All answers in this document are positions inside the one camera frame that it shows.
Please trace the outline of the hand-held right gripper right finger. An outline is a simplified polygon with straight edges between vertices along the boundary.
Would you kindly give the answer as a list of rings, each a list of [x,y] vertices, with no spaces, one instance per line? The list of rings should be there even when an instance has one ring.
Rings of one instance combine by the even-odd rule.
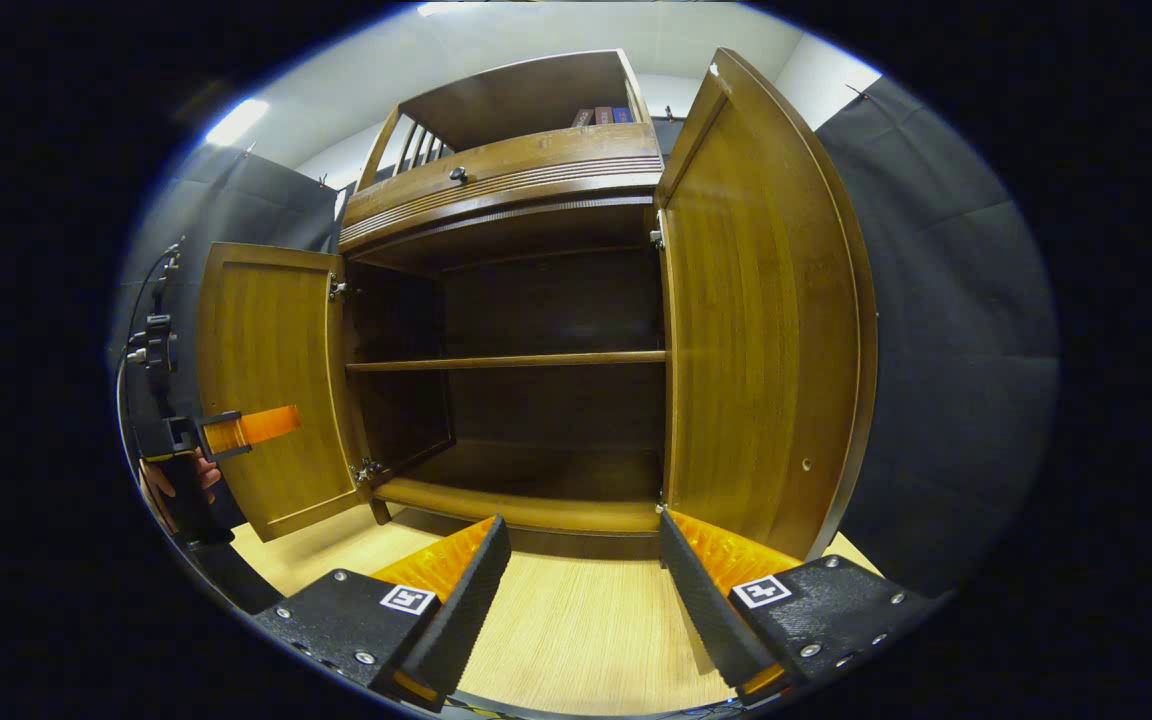
[[[660,556],[708,659],[741,702],[835,682],[937,602],[836,553],[801,561],[681,511]]]

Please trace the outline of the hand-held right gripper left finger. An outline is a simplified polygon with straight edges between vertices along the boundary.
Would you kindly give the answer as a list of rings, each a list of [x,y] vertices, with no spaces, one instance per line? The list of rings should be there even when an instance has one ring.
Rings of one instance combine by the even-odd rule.
[[[371,574],[334,569],[256,626],[348,682],[439,712],[456,694],[511,560],[503,516]]]

